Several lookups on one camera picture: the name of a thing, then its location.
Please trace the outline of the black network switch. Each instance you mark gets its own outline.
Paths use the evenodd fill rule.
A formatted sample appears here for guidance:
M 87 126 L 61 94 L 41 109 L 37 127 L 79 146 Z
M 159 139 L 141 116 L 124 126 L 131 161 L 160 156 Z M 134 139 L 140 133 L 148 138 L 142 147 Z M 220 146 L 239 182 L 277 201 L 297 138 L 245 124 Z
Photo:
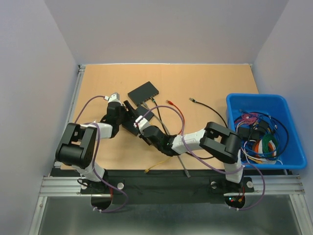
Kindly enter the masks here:
M 128 97 L 136 106 L 139 106 L 158 94 L 159 90 L 150 81 L 148 81 L 136 89 L 130 91 L 128 93 Z

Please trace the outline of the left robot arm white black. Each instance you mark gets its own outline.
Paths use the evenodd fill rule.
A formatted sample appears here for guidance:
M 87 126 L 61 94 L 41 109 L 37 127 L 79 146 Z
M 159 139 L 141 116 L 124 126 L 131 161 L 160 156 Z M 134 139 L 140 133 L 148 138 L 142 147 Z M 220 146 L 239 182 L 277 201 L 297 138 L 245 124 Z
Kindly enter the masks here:
M 123 104 L 110 101 L 107 113 L 100 122 L 67 124 L 57 147 L 55 159 L 75 168 L 84 177 L 77 180 L 82 189 L 93 188 L 98 193 L 103 193 L 108 188 L 110 191 L 114 189 L 121 191 L 109 184 L 107 171 L 95 162 L 95 158 L 100 140 L 114 138 L 121 125 L 132 134 L 137 134 L 133 122 L 138 116 L 138 111 L 128 101 L 124 101 Z

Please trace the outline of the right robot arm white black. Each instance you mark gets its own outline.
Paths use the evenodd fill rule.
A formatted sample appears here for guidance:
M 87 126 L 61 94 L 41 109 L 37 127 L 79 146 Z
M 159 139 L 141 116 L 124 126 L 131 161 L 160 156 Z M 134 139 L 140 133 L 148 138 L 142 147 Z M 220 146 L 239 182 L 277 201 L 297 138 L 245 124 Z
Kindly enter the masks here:
M 223 163 L 225 185 L 228 190 L 236 191 L 243 185 L 241 139 L 236 132 L 215 122 L 209 122 L 205 128 L 184 135 L 167 135 L 145 119 L 134 125 L 139 128 L 141 135 L 149 144 L 167 156 L 205 150 Z

